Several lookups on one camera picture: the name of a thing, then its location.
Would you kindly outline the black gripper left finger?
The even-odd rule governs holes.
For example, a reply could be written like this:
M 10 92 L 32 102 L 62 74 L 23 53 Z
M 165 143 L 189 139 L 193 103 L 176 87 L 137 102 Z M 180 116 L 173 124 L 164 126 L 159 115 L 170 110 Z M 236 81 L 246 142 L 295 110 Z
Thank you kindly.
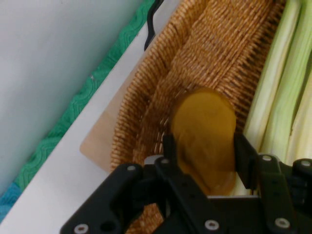
M 153 164 L 119 165 L 62 226 L 62 234 L 123 234 L 149 204 L 163 222 L 157 234 L 217 234 L 219 215 L 190 176 L 177 165 L 172 135 Z

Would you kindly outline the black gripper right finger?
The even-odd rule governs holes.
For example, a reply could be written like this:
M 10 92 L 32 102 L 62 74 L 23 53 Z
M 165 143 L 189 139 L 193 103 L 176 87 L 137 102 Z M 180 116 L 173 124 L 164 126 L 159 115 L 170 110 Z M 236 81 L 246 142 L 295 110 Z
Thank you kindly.
M 258 191 L 266 233 L 312 232 L 312 161 L 291 166 L 278 157 L 259 154 L 243 134 L 234 135 L 236 171 L 245 188 Z

